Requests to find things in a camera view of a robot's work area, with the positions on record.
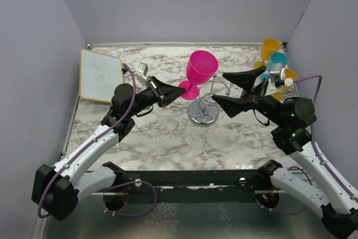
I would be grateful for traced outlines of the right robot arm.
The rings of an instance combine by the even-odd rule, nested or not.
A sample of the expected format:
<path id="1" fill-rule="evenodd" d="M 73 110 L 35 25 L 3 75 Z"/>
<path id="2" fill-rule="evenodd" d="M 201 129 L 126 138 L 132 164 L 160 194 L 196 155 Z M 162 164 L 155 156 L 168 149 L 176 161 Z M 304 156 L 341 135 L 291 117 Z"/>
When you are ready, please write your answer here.
<path id="1" fill-rule="evenodd" d="M 252 110 L 277 125 L 271 132 L 276 146 L 301 165 L 316 185 L 301 180 L 274 160 L 260 168 L 258 185 L 263 189 L 274 186 L 289 193 L 314 211 L 332 235 L 349 238 L 357 231 L 357 189 L 338 172 L 315 142 L 315 99 L 292 97 L 280 102 L 267 95 L 268 86 L 281 89 L 296 81 L 287 78 L 281 69 L 271 71 L 269 78 L 255 85 L 257 77 L 265 71 L 266 67 L 262 66 L 250 71 L 223 73 L 223 78 L 243 92 L 239 98 L 213 95 L 213 100 L 230 118 Z"/>

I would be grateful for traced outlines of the yellow wine glass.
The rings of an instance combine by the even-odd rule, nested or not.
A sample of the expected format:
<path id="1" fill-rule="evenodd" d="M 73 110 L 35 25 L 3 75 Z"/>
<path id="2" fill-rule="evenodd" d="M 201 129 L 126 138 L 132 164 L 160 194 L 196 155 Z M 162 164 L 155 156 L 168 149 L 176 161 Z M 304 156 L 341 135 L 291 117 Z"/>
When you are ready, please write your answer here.
<path id="1" fill-rule="evenodd" d="M 271 54 L 276 51 L 279 51 L 280 48 L 281 48 L 281 44 L 276 39 L 273 38 L 265 39 L 260 49 L 261 60 L 256 61 L 254 63 L 254 67 L 259 68 L 261 66 L 266 66 L 266 62 L 269 60 Z"/>
<path id="2" fill-rule="evenodd" d="M 282 101 L 282 93 L 288 91 L 293 86 L 293 81 L 296 79 L 298 79 L 297 74 L 291 69 L 285 68 L 285 84 L 283 85 L 282 89 L 280 89 L 278 92 L 274 92 L 271 96 L 278 101 Z"/>

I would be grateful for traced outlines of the pink wine glass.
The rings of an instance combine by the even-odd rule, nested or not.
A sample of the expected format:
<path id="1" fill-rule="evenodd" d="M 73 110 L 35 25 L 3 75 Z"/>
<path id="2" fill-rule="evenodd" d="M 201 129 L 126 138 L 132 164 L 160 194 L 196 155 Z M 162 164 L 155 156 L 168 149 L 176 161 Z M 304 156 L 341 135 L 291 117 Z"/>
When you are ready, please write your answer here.
<path id="1" fill-rule="evenodd" d="M 206 50 L 194 51 L 186 66 L 186 80 L 178 86 L 186 91 L 181 95 L 185 100 L 194 100 L 199 95 L 199 85 L 206 83 L 218 70 L 217 58 Z"/>

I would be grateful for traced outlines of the blue wine glass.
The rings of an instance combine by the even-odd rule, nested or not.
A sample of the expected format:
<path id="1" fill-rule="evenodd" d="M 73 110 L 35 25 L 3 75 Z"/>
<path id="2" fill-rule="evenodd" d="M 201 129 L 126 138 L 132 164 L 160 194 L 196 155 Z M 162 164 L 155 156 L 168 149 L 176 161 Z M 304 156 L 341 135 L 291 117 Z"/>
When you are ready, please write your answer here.
<path id="1" fill-rule="evenodd" d="M 267 73 L 264 73 L 260 76 L 260 81 L 269 78 L 273 79 L 275 75 L 282 75 L 282 70 L 286 67 L 287 63 L 288 58 L 284 53 L 278 51 L 272 53 L 267 62 Z"/>

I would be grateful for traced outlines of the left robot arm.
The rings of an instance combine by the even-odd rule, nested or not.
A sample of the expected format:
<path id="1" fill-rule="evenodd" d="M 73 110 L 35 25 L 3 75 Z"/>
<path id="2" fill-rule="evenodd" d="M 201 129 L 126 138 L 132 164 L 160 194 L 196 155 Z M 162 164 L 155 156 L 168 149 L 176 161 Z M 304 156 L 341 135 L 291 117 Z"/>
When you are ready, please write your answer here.
<path id="1" fill-rule="evenodd" d="M 37 213 L 62 221 L 76 208 L 79 201 L 91 194 L 109 189 L 118 191 L 123 177 L 112 165 L 103 165 L 94 172 L 87 170 L 107 150 L 119 144 L 135 125 L 133 116 L 157 104 L 166 107 L 179 98 L 185 89 L 156 79 L 147 80 L 147 88 L 139 93 L 133 85 L 123 83 L 114 90 L 112 105 L 94 133 L 68 157 L 52 166 L 42 165 L 36 173 L 31 199 L 38 205 Z"/>

